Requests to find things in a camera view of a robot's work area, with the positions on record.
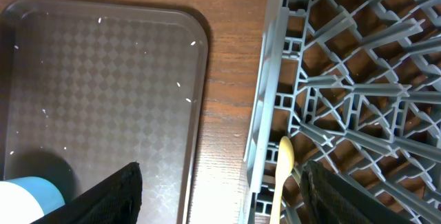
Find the yellow plastic spoon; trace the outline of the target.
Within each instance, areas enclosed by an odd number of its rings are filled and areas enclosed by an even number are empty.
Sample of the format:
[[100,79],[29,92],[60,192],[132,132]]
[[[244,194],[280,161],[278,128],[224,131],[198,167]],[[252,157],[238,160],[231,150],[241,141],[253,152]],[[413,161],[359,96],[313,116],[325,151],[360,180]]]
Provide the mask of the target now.
[[275,172],[275,188],[271,207],[269,224],[280,223],[281,200],[283,194],[283,186],[287,178],[290,176],[294,167],[294,149],[290,139],[283,136],[279,143],[278,160]]

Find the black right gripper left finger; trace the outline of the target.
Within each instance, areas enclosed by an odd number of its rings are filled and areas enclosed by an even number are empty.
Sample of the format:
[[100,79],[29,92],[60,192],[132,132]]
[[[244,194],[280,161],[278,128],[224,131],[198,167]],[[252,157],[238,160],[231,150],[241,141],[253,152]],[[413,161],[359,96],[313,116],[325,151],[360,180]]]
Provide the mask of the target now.
[[131,162],[32,224],[135,224],[142,205],[142,190],[140,165]]

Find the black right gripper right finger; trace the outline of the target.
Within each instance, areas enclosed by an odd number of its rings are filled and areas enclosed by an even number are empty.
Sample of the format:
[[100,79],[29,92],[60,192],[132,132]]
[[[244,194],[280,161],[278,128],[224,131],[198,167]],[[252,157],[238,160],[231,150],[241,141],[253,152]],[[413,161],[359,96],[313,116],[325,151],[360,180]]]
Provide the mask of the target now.
[[315,161],[308,161],[303,167],[300,193],[306,205],[310,223],[400,224],[410,222]]

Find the light blue rice bowl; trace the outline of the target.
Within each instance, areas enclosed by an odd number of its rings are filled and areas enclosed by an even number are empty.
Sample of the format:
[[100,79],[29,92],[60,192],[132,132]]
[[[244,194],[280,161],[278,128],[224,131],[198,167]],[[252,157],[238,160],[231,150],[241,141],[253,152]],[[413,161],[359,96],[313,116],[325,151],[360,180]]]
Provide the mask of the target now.
[[59,189],[41,177],[1,181],[1,224],[32,223],[64,205]]

